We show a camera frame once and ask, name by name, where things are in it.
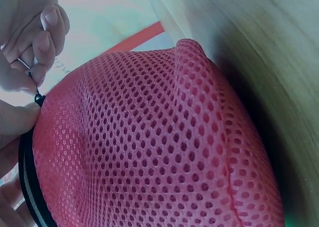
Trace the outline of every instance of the fingernail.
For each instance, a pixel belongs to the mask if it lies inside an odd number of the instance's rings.
[[[38,109],[38,108],[40,108],[39,104],[37,104],[37,103],[30,103],[30,104],[25,105],[25,107],[28,108],[28,109]]]
[[[43,40],[43,42],[41,44],[39,44],[39,49],[42,52],[46,52],[49,50],[49,48],[50,48],[50,40],[49,40],[49,37],[46,36],[45,39]]]
[[[56,13],[56,10],[54,9],[51,13],[47,14],[45,19],[48,21],[49,25],[56,26],[58,23],[58,14]]]

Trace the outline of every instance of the red mesh case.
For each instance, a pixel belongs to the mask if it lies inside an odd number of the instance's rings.
[[[283,227],[243,105],[193,40],[103,54],[46,96],[37,177],[59,227]]]

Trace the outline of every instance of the red stripe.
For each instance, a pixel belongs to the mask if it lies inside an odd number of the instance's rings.
[[[155,24],[143,29],[142,31],[132,35],[131,37],[123,40],[121,43],[115,45],[105,53],[118,52],[118,51],[131,51],[146,41],[154,38],[155,36],[164,32],[164,28],[158,21]]]

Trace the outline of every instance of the wooden table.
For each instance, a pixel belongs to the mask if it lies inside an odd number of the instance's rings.
[[[319,0],[150,0],[227,75],[273,164],[287,226],[319,224]]]

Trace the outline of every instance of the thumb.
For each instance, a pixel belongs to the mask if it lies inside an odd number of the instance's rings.
[[[0,100],[0,134],[22,135],[31,130],[40,113],[36,103],[14,107]]]

